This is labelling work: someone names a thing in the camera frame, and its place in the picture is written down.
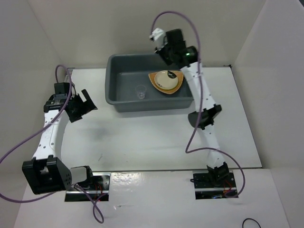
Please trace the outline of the triangular wooden plate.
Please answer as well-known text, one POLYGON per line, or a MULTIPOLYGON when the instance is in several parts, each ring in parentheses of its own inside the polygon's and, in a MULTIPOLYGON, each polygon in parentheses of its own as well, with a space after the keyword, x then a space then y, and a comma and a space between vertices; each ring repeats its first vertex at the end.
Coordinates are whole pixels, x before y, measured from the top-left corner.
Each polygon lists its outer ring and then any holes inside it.
POLYGON ((154 88, 168 95, 176 93, 181 88, 184 80, 184 74, 175 70, 149 73, 148 77, 154 88))

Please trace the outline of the small cream floral dish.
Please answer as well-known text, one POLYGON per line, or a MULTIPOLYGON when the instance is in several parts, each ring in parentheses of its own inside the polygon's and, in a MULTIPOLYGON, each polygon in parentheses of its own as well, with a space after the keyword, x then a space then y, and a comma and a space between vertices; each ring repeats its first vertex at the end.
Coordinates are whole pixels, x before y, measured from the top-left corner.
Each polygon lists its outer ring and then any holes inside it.
POLYGON ((179 80, 175 72, 164 70, 155 75, 154 82, 163 90, 172 90, 177 87, 179 80))

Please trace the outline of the clear plastic cup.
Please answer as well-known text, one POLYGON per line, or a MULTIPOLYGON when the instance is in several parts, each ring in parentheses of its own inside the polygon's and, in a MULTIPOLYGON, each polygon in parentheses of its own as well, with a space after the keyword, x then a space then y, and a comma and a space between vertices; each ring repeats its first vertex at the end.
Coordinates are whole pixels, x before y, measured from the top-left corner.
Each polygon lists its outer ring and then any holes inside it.
POLYGON ((138 85, 135 88, 135 91, 136 91, 136 95, 139 99, 144 99, 145 98, 145 96, 146 96, 146 86, 138 85))

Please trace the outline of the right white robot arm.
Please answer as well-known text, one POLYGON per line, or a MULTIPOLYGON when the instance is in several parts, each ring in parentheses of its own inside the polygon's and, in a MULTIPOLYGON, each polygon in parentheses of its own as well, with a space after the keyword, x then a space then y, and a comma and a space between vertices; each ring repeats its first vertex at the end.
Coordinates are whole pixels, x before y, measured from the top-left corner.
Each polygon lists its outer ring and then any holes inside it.
POLYGON ((214 120, 222 107, 207 86, 198 47, 188 46, 179 28, 156 28, 150 40, 155 44, 152 54, 109 57, 105 100, 119 113, 177 110, 194 104, 188 121, 208 143, 208 181, 218 187, 229 172, 214 129, 214 120))

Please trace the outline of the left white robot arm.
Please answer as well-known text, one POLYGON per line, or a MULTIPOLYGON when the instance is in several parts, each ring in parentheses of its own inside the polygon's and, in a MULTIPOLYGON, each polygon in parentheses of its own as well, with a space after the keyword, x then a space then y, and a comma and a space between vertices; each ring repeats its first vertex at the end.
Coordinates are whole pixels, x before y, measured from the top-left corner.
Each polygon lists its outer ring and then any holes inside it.
POLYGON ((22 164, 22 171, 34 194, 69 190, 78 184, 84 190, 94 186, 89 166, 68 168, 61 161, 61 148, 66 125, 81 120, 83 115, 97 109, 88 92, 68 98, 69 83, 55 83, 55 93, 46 101, 43 111, 46 130, 30 161, 22 164))

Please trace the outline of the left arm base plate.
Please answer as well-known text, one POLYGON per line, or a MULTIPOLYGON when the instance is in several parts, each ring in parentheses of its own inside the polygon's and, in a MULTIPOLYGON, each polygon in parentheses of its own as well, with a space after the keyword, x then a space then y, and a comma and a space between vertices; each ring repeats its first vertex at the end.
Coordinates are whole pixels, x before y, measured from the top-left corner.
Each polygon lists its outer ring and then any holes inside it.
MULTIPOLYGON (((92 183, 83 189, 94 201, 108 201, 110 188, 109 172, 93 172, 92 183)), ((65 202, 85 202, 88 197, 81 191, 70 188, 65 194, 65 202)))

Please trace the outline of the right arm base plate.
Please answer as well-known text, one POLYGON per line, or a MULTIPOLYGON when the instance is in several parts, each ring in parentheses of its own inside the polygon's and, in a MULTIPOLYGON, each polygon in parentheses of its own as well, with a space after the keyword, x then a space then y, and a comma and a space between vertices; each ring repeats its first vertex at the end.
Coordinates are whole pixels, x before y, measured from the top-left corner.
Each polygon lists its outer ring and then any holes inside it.
POLYGON ((190 181, 194 184, 196 200, 225 199, 238 193, 233 172, 219 183, 212 184, 207 171, 193 171, 190 181))

